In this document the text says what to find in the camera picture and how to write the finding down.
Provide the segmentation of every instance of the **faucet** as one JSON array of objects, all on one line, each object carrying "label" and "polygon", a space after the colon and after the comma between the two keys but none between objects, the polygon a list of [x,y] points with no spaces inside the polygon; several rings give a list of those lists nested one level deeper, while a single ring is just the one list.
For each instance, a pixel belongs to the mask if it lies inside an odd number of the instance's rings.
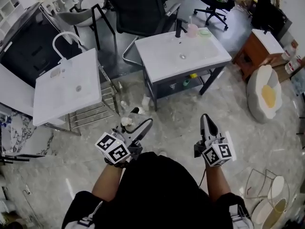
[{"label": "faucet", "polygon": [[175,37],[179,38],[181,36],[181,30],[184,31],[184,33],[187,33],[187,30],[182,26],[182,22],[183,23],[187,23],[187,21],[183,20],[183,19],[177,19],[176,22],[176,34]]}]

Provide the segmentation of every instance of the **gray chair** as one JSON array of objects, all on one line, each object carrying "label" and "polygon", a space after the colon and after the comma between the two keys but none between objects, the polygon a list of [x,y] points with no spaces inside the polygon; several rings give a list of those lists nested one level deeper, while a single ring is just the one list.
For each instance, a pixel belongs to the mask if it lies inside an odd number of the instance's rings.
[{"label": "gray chair", "polygon": [[95,40],[97,45],[97,50],[100,50],[100,42],[99,37],[97,34],[97,27],[96,27],[96,21],[100,18],[103,18],[108,25],[109,29],[111,30],[113,36],[115,37],[115,32],[113,28],[111,27],[109,21],[107,20],[105,14],[103,13],[101,7],[96,4],[89,10],[83,10],[80,11],[76,6],[72,7],[70,9],[70,12],[60,12],[57,13],[57,15],[65,21],[68,25],[73,25],[75,33],[79,36],[77,27],[86,27],[89,26],[91,30],[94,31],[95,34]]}]

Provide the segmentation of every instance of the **sink basin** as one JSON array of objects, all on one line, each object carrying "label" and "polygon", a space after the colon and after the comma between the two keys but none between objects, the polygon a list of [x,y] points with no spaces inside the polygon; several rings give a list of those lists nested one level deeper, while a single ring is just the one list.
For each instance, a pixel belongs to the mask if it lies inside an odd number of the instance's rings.
[{"label": "sink basin", "polygon": [[135,42],[152,83],[232,59],[207,28],[199,31],[207,35],[190,38],[182,31],[176,38],[173,31]]}]

